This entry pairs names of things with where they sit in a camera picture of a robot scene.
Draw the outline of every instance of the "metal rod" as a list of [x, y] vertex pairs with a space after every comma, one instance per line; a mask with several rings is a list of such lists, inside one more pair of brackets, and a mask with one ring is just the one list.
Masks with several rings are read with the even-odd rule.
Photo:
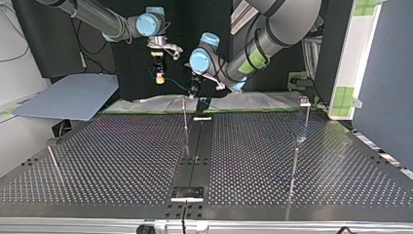
[[51, 154], [53, 164], [55, 165], [55, 167], [58, 168], [58, 163], [57, 163], [57, 161], [56, 161], [55, 154], [54, 154], [54, 152], [53, 152], [53, 150], [52, 150], [52, 147], [49, 146], [49, 145], [48, 145], [48, 150], [49, 150], [49, 153]]
[[292, 159], [291, 182], [289, 184], [289, 197], [291, 197], [294, 192], [295, 173], [297, 172], [297, 163], [298, 163], [298, 151], [299, 151], [298, 147], [294, 149], [294, 156]]
[[[51, 5], [57, 0], [36, 0], [44, 5]], [[95, 0], [78, 0], [78, 12], [76, 18], [84, 21], [97, 30], [105, 33], [108, 36], [118, 35], [122, 29], [122, 25], [118, 17], [104, 6], [100, 5]], [[69, 15], [75, 12], [74, 7], [69, 1], [65, 1], [60, 6]]]

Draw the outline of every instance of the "thin wire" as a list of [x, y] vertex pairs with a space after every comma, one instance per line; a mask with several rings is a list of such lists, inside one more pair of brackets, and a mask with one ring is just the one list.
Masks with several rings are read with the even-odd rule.
[[[9, 9], [13, 14], [16, 15], [16, 11], [15, 11], [11, 6], [9, 6], [8, 4], [6, 4], [6, 3], [0, 3], [0, 6], [3, 6], [3, 7], [5, 7], [5, 8], [7, 8], [7, 9]], [[9, 24], [12, 26], [12, 28], [21, 36], [21, 38], [23, 38], [23, 39], [25, 40], [25, 37], [24, 37], [23, 33], [20, 32], [20, 30], [19, 30], [19, 29], [15, 26], [15, 24], [9, 19], [9, 17], [6, 15], [6, 13], [5, 13], [3, 10], [0, 10], [0, 13], [1, 13], [1, 15], [3, 16], [3, 18], [6, 19], [6, 20], [9, 22]], [[28, 46], [28, 43], [27, 43], [27, 47], [26, 47], [25, 51], [24, 51], [21, 55], [16, 56], [16, 57], [14, 57], [14, 58], [1, 59], [0, 62], [12, 61], [12, 60], [16, 60], [16, 59], [23, 58], [25, 55], [27, 55], [27, 53], [29, 52], [29, 50], [30, 50], [30, 47]]]
[[[78, 42], [79, 50], [80, 50], [80, 52], [82, 53], [82, 56], [84, 57], [84, 59], [85, 59], [85, 60], [89, 60], [89, 61], [93, 62], [95, 65], [97, 65], [97, 66], [100, 68], [99, 73], [103, 73], [103, 71], [104, 71], [104, 72], [106, 72], [106, 73], [108, 73], [108, 74], [114, 74], [114, 72], [108, 71], [106, 68], [103, 67], [103, 65], [102, 65], [100, 62], [94, 60], [94, 59], [91, 58], [87, 53], [85, 53], [84, 48], [81, 46], [82, 43], [81, 43], [81, 41], [80, 41], [79, 34], [78, 34], [79, 26], [78, 26], [78, 28], [76, 28], [76, 25], [75, 25], [75, 23], [74, 23], [73, 20], [71, 20], [71, 23], [72, 23], [72, 27], [73, 27], [73, 30], [74, 30], [75, 35], [76, 35], [76, 40], [77, 40], [77, 42]], [[85, 67], [85, 69], [83, 70], [83, 73], [85, 73], [87, 70], [88, 70], [88, 68]]]
[[105, 41], [105, 43], [103, 43], [103, 45], [100, 47], [100, 49], [98, 49], [98, 50], [95, 51], [95, 52], [89, 51], [89, 50], [83, 45], [82, 41], [80, 40], [80, 32], [81, 32], [80, 29], [81, 29], [81, 27], [82, 27], [82, 24], [83, 24], [83, 22], [80, 20], [79, 25], [78, 25], [78, 28], [77, 28], [77, 35], [78, 35], [78, 37], [79, 37], [80, 46], [81, 46], [82, 49], [83, 49], [86, 53], [88, 53], [89, 55], [95, 56], [95, 55], [100, 54], [100, 53], [106, 48], [106, 46], [109, 44], [109, 42]]
[[304, 65], [306, 66], [307, 75], [308, 75], [308, 77], [310, 78], [311, 82], [313, 83], [313, 88], [314, 88], [314, 90], [316, 91], [317, 95], [319, 96], [319, 99], [321, 100], [322, 104], [325, 106], [325, 108], [326, 108], [327, 110], [329, 110], [327, 103], [324, 101], [324, 99], [322, 99], [322, 96], [319, 94], [319, 90], [318, 90], [317, 87], [316, 87], [316, 82], [314, 81], [314, 79], [313, 79], [313, 77], [312, 77], [312, 75], [311, 75], [310, 66], [309, 66], [309, 64], [307, 63], [307, 51], [306, 51], [306, 48], [305, 48], [304, 39], [302, 40], [302, 46], [301, 46], [301, 47], [303, 48]]
[[[150, 67], [148, 66], [148, 71], [149, 71], [149, 74], [151, 75], [151, 78], [153, 77], [153, 74], [152, 74], [152, 71], [151, 71], [151, 69], [150, 69]], [[173, 79], [171, 79], [171, 78], [167, 78], [166, 80], [169, 80], [169, 81], [171, 81], [173, 84], [175, 84], [177, 87], [179, 87], [181, 90], [183, 90], [183, 91], [185, 91], [185, 92], [188, 92], [188, 89], [186, 89], [183, 85], [181, 85], [179, 82], [177, 82], [177, 81], [175, 81], [175, 80], [173, 80]], [[210, 107], [212, 107], [212, 108], [215, 108], [215, 109], [218, 109], [219, 110], [219, 108], [218, 107], [215, 107], [215, 106], [213, 106], [213, 105], [210, 105], [210, 103], [208, 103], [208, 102], [206, 102], [206, 101], [204, 101], [204, 100], [202, 100], [202, 99], [200, 99], [200, 102], [202, 102], [202, 103], [204, 103], [204, 104], [206, 104], [206, 105], [208, 105], [208, 106], [210, 106]]]
[[111, 12], [113, 15], [115, 15], [116, 18], [118, 18], [119, 22], [121, 23], [121, 30], [118, 32], [118, 34], [116, 34], [115, 36], [113, 36], [113, 38], [119, 38], [119, 37], [121, 37], [122, 35], [125, 34], [125, 31], [126, 31], [126, 32], [128, 33], [128, 40], [126, 40], [126, 42], [127, 42], [127, 44], [130, 45], [130, 44], [132, 43], [132, 41], [133, 41], [133, 36], [132, 36], [132, 33], [131, 33], [131, 26], [130, 26], [130, 24], [128, 23], [128, 21], [127, 21], [125, 18], [121, 17], [119, 14], [115, 13], [114, 11], [112, 11], [112, 10], [110, 10], [110, 9], [108, 9], [108, 8], [107, 8], [107, 10], [108, 10], [109, 12]]
[[188, 202], [185, 202], [185, 208], [183, 209], [183, 214], [182, 214], [182, 233], [186, 234], [186, 225], [185, 225], [185, 214], [186, 214], [186, 205]]

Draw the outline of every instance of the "black cable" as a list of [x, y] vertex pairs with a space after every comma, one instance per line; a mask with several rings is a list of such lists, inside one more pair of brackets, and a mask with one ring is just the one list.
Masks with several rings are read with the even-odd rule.
[[[78, 42], [79, 50], [80, 50], [80, 52], [82, 53], [84, 59], [85, 59], [85, 60], [89, 60], [89, 61], [93, 62], [95, 65], [97, 65], [97, 66], [100, 68], [100, 72], [99, 72], [99, 73], [103, 73], [103, 71], [104, 71], [104, 72], [106, 72], [106, 73], [108, 73], [108, 74], [112, 74], [112, 75], [113, 75], [114, 73], [112, 73], [112, 72], [108, 71], [106, 68], [104, 68], [103, 65], [102, 65], [99, 61], [96, 61], [95, 59], [91, 58], [88, 54], [84, 53], [84, 52], [85, 52], [85, 48], [82, 47], [82, 43], [81, 43], [81, 41], [80, 41], [79, 34], [78, 34], [78, 30], [79, 30], [79, 28], [80, 28], [80, 27], [79, 27], [80, 25], [79, 25], [78, 28], [76, 29], [76, 25], [75, 25], [73, 19], [71, 20], [71, 23], [72, 23], [72, 27], [73, 27], [73, 30], [74, 30], [75, 35], [76, 35], [76, 40], [77, 40], [77, 42]], [[88, 68], [85, 67], [85, 69], [83, 70], [83, 73], [85, 73], [87, 70], [88, 70]]]
[[77, 37], [79, 37], [79, 43], [80, 43], [81, 48], [82, 48], [86, 53], [88, 53], [89, 55], [92, 55], [92, 56], [95, 56], [95, 55], [100, 54], [100, 53], [106, 48], [106, 46], [109, 44], [109, 42], [106, 41], [105, 43], [103, 43], [103, 45], [100, 47], [100, 49], [98, 49], [98, 50], [95, 51], [95, 52], [89, 51], [89, 50], [83, 45], [82, 40], [80, 40], [80, 29], [81, 29], [81, 27], [82, 27], [82, 24], [83, 24], [83, 22], [80, 21], [80, 22], [79, 22], [79, 25], [78, 25], [78, 28], [77, 28]]
[[[250, 35], [250, 33], [251, 33], [251, 30], [252, 30], [252, 27], [256, 24], [256, 22], [258, 21], [258, 19], [259, 19], [260, 16], [261, 16], [261, 15], [258, 14], [258, 15], [254, 18], [254, 20], [252, 21], [251, 25], [250, 25], [249, 28], [248, 28], [248, 31], [246, 32], [246, 36], [245, 36], [245, 39], [244, 39], [244, 53], [245, 53], [245, 56], [246, 56], [246, 60], [248, 61], [249, 65], [250, 65], [252, 68], [254, 68], [254, 70], [256, 70], [256, 71], [257, 71], [257, 70], [260, 70], [260, 69], [258, 69], [258, 68], [252, 63], [251, 59], [249, 58], [248, 39], [249, 39], [249, 35]], [[264, 51], [262, 50], [261, 45], [259, 44], [259, 41], [258, 41], [257, 32], [259, 32], [260, 30], [261, 30], [261, 28], [257, 28], [257, 29], [255, 30], [255, 35], [254, 35], [255, 45], [256, 45], [256, 47], [258, 48], [258, 51], [260, 52], [261, 56], [262, 56], [263, 58], [265, 58], [266, 63], [268, 63], [269, 60], [268, 60], [267, 56], [265, 55]]]
[[261, 31], [261, 28], [255, 29], [254, 33], [254, 41], [255, 41], [255, 46], [257, 47], [259, 53], [261, 56], [265, 59], [264, 64], [267, 66], [270, 63], [270, 60], [267, 58], [267, 55], [265, 55], [264, 50], [261, 47], [261, 44], [259, 43], [259, 38], [258, 38], [258, 33]]
[[186, 234], [186, 225], [185, 225], [186, 204], [187, 203], [185, 203], [185, 208], [183, 209], [182, 220], [181, 220], [181, 222], [182, 222], [182, 233], [183, 234]]
[[[247, 30], [247, 32], [246, 32], [246, 36], [245, 36], [245, 39], [244, 39], [244, 53], [245, 53], [245, 56], [246, 56], [246, 60], [248, 61], [249, 65], [254, 69], [254, 73], [252, 73], [251, 75], [249, 75], [246, 80], [241, 80], [241, 81], [235, 80], [235, 79], [233, 79], [233, 78], [228, 74], [228, 71], [227, 71], [226, 69], [223, 69], [223, 67], [224, 67], [224, 65], [225, 65], [225, 60], [222, 59], [221, 56], [218, 56], [218, 67], [219, 67], [218, 69], [216, 69], [216, 64], [215, 64], [215, 62], [212, 61], [213, 69], [214, 69], [214, 71], [215, 71], [215, 75], [213, 76], [214, 78], [218, 79], [218, 75], [219, 75], [219, 73], [221, 72], [221, 73], [225, 76], [225, 78], [227, 78], [227, 79], [230, 80], [231, 82], [234, 82], [234, 83], [243, 83], [243, 82], [246, 82], [246, 81], [249, 80], [249, 79], [252, 79], [252, 78], [257, 74], [257, 72], [258, 72], [259, 70], [262, 70], [262, 69], [263, 69], [263, 68], [258, 69], [258, 68], [252, 63], [252, 61], [251, 61], [251, 59], [250, 59], [250, 57], [249, 57], [250, 54], [249, 54], [249, 52], [248, 52], [248, 39], [249, 39], [249, 35], [250, 35], [251, 31], [252, 31], [252, 27], [256, 24], [256, 22], [258, 21], [258, 19], [259, 19], [260, 16], [261, 16], [261, 15], [257, 15], [257, 16], [255, 17], [255, 19], [252, 21], [251, 25], [249, 26], [249, 28], [248, 28], [248, 30]], [[267, 66], [267, 65], [270, 63], [270, 60], [268, 59], [267, 55], [265, 55], [264, 50], [262, 49], [261, 44], [260, 44], [260, 42], [259, 42], [258, 33], [259, 33], [260, 31], [261, 31], [261, 28], [255, 29], [254, 42], [255, 42], [255, 46], [256, 46], [256, 48], [258, 49], [259, 53], [260, 53], [261, 56], [265, 59], [265, 62], [264, 62], [265, 66]]]
[[319, 90], [318, 90], [317, 87], [316, 87], [316, 82], [315, 82], [315, 81], [313, 80], [313, 78], [311, 78], [311, 77], [308, 77], [308, 79], [310, 79], [311, 82], [313, 83], [313, 88], [314, 88], [314, 90], [316, 91], [317, 95], [319, 96], [319, 99], [321, 100], [322, 104], [325, 106], [325, 108], [326, 108], [327, 110], [329, 110], [327, 103], [322, 99], [322, 96], [319, 94]]
[[26, 50], [24, 51], [23, 54], [21, 54], [21, 55], [19, 55], [19, 56], [17, 56], [17, 57], [14, 57], [14, 58], [8, 58], [8, 59], [0, 60], [0, 62], [12, 61], [12, 60], [16, 60], [16, 59], [23, 58], [25, 55], [27, 55], [28, 51], [29, 51], [29, 47], [27, 46], [27, 48], [26, 48]]
[[348, 231], [350, 234], [356, 234], [356, 232], [352, 232], [352, 230], [350, 230], [350, 228], [346, 227], [346, 226], [340, 228], [340, 230], [338, 230], [337, 234], [343, 234], [344, 231]]

